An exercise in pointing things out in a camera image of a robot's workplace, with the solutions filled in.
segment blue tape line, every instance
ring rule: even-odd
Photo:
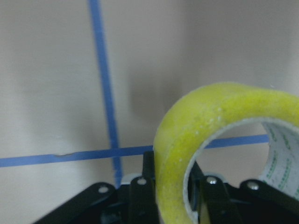
[[[106,54],[106,45],[104,38],[104,29],[101,15],[101,8],[98,0],[89,0],[91,19],[93,24],[93,33],[97,50],[97,60],[101,74],[102,89],[105,100],[106,117],[109,131],[110,147],[119,148],[116,122],[114,117],[114,101],[111,91],[111,82],[108,68],[108,59]],[[119,187],[122,178],[122,165],[120,158],[113,158],[115,169],[115,184]]]
[[[268,136],[265,135],[254,135],[244,136],[228,139],[216,139],[213,140],[206,148],[220,148],[220,147],[231,147],[239,145],[250,145],[269,142]],[[12,158],[0,159],[0,167],[14,167],[24,165],[36,165],[54,162],[68,162],[68,161],[81,161],[81,160],[93,160],[103,158],[119,158],[122,156],[131,155],[142,155],[146,151],[153,150],[153,146],[140,146],[140,147],[129,147],[129,148],[118,148],[118,149],[107,149],[107,150],[96,150],[96,151],[84,151],[76,152],[68,155],[33,155],[33,156],[22,156]]]

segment metal screw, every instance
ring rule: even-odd
[[[146,184],[146,180],[144,178],[140,178],[140,179],[137,180],[137,183],[139,185],[145,185]]]
[[[253,181],[249,181],[247,183],[247,187],[249,187],[251,190],[258,190],[260,188],[258,184]]]
[[[209,184],[216,184],[217,183],[217,179],[213,176],[209,176],[206,181],[209,183]]]
[[[106,187],[106,186],[101,186],[101,187],[99,188],[99,193],[101,193],[101,194],[105,194],[105,193],[107,193],[108,191],[109,191],[109,188]]]

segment white inner core of tape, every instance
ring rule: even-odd
[[[268,160],[258,179],[299,200],[299,128],[279,119],[244,119],[230,124],[211,135],[203,142],[189,162],[184,176],[183,198],[187,213],[194,224],[198,223],[198,214],[191,210],[189,204],[188,178],[196,158],[212,140],[227,130],[257,122],[262,123],[269,136]]]

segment vertical blue line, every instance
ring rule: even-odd
[[[106,45],[104,38],[104,29],[101,15],[101,8],[98,0],[88,0],[93,24],[93,33],[97,51],[97,60],[102,81],[102,89],[105,100],[106,118],[109,131],[110,147],[119,148],[117,127],[114,117],[114,101],[111,91],[111,82],[108,68],[108,59],[106,54]],[[113,167],[115,170],[114,178],[116,187],[119,187],[122,178],[122,167],[120,157],[113,157]]]

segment tape roll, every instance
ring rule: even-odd
[[[197,223],[187,181],[196,157],[226,130],[262,122],[270,139],[259,179],[299,199],[299,98],[237,83],[217,83],[182,97],[165,115],[155,140],[157,202],[166,224]]]

